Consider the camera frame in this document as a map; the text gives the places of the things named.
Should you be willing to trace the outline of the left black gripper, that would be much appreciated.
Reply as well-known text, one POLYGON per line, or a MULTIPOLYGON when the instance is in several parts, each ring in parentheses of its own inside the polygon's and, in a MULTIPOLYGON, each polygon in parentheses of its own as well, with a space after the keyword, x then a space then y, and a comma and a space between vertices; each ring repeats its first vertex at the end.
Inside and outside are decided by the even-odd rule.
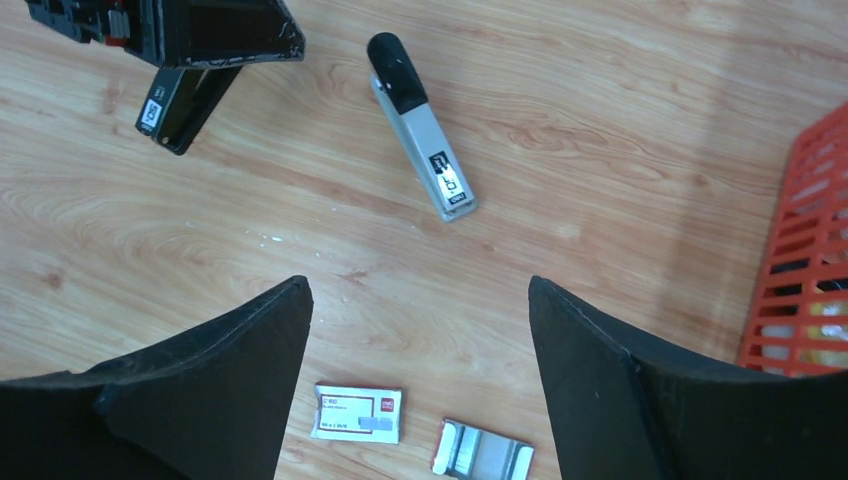
POLYGON ((31 18, 78 42, 156 67, 301 61, 306 39, 283 1, 27 0, 31 18))

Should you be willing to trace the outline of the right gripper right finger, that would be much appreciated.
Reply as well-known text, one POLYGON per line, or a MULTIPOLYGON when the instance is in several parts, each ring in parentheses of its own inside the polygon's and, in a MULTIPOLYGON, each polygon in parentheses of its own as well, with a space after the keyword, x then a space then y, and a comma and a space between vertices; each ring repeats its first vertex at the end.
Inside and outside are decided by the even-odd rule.
POLYGON ((789 378, 680 347, 556 283, 529 324, 566 479, 843 479, 847 375, 789 378))

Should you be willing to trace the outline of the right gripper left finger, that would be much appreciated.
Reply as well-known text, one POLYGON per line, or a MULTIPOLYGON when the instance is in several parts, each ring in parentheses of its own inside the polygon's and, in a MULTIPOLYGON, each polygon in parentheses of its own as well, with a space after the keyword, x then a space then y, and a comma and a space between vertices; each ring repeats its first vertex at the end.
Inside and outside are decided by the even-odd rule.
POLYGON ((294 276, 81 373, 1 384, 5 479, 271 479, 310 331, 294 276))

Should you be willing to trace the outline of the grey and black stapler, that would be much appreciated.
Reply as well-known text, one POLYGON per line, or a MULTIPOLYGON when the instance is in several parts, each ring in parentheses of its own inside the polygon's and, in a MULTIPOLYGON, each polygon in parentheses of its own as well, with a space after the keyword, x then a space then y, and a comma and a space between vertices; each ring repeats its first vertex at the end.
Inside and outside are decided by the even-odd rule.
POLYGON ((401 40, 390 32, 367 45, 370 84, 443 222, 471 213, 477 199, 438 122, 421 79, 401 40))

